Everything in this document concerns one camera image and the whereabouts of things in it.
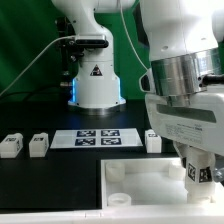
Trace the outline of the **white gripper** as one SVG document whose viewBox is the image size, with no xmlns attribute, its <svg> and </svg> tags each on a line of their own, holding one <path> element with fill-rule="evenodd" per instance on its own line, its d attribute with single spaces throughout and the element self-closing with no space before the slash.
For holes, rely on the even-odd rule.
<svg viewBox="0 0 224 224">
<path fill-rule="evenodd" d="M 159 96 L 147 94 L 145 103 L 154 132 L 173 140 L 186 166 L 186 145 L 224 156 L 224 94 L 201 92 L 190 96 L 189 107 L 171 107 Z M 212 178 L 224 181 L 224 157 L 212 159 Z"/>
</svg>

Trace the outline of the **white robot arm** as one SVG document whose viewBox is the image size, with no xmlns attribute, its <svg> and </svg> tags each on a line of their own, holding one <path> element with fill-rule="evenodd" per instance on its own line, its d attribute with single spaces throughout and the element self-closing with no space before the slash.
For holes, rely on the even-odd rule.
<svg viewBox="0 0 224 224">
<path fill-rule="evenodd" d="M 113 70 L 113 36 L 96 13 L 117 12 L 134 0 L 52 0 L 65 14 L 84 49 L 75 82 L 75 102 L 85 109 L 113 107 L 120 97 Z M 190 162 L 200 149 L 210 162 L 224 156 L 224 76 L 212 24 L 210 0 L 140 0 L 140 19 L 149 41 L 151 67 L 142 77 L 151 127 L 179 144 L 192 178 L 224 180 L 224 167 Z"/>
</svg>

